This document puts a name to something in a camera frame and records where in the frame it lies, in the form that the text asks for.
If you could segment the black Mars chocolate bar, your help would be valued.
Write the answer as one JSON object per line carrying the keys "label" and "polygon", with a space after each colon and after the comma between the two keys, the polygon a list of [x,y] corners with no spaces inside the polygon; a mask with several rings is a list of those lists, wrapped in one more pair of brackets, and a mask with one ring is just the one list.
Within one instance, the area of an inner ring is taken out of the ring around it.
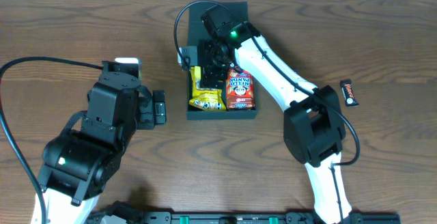
{"label": "black Mars chocolate bar", "polygon": [[354,93],[352,90],[352,81],[350,79],[345,79],[340,81],[340,87],[343,93],[343,97],[345,99],[345,104],[347,107],[357,107],[359,103],[354,97]]}

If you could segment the yellow Hacks candy bag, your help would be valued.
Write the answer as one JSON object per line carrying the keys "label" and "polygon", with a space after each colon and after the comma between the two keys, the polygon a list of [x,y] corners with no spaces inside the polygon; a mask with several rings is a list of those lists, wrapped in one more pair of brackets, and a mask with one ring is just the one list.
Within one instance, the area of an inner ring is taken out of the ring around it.
{"label": "yellow Hacks candy bag", "polygon": [[203,111],[225,111],[226,106],[221,98],[222,90],[200,87],[201,68],[191,67],[192,98],[189,105]]}

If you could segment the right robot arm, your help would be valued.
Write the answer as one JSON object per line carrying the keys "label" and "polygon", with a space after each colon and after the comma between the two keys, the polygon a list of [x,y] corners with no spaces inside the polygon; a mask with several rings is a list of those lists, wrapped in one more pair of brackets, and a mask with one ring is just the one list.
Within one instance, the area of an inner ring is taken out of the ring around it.
{"label": "right robot arm", "polygon": [[325,223],[341,223],[352,210],[341,177],[342,141],[349,121],[335,90],[302,78],[268,45],[252,24],[222,3],[201,16],[209,38],[199,44],[203,77],[213,83],[247,71],[283,110],[283,139],[309,175],[314,209]]}

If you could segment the black gift box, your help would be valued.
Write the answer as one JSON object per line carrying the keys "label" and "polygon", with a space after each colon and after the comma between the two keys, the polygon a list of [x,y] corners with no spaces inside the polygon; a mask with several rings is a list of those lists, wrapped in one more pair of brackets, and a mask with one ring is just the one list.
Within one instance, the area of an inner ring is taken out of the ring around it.
{"label": "black gift box", "polygon": [[[249,19],[248,3],[246,1],[239,2],[223,2],[223,5],[235,11],[242,19]],[[201,16],[214,4],[198,3],[188,9],[188,43],[187,46],[181,48],[181,52],[185,57],[190,58],[191,65],[197,65],[197,43],[199,40],[208,39],[209,35],[201,21]],[[189,104],[192,98],[192,78],[188,69],[187,78],[187,120],[243,120],[254,119],[257,115],[257,109],[251,110],[233,110],[233,111],[203,111]]]}

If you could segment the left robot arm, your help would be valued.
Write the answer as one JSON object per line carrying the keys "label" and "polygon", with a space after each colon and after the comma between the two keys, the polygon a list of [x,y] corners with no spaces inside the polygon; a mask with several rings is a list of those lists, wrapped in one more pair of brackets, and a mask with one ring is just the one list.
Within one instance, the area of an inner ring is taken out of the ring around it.
{"label": "left robot arm", "polygon": [[164,91],[142,85],[141,61],[133,57],[104,61],[87,102],[44,148],[38,174],[44,204],[34,208],[32,223],[84,223],[132,136],[167,121]]}

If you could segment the red Hello Panda box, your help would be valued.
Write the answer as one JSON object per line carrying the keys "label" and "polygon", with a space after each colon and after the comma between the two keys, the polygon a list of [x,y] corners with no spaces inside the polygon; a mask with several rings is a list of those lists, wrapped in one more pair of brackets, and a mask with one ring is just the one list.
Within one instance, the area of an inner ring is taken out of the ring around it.
{"label": "red Hello Panda box", "polygon": [[226,103],[229,110],[255,108],[253,77],[246,70],[229,69],[226,80]]}

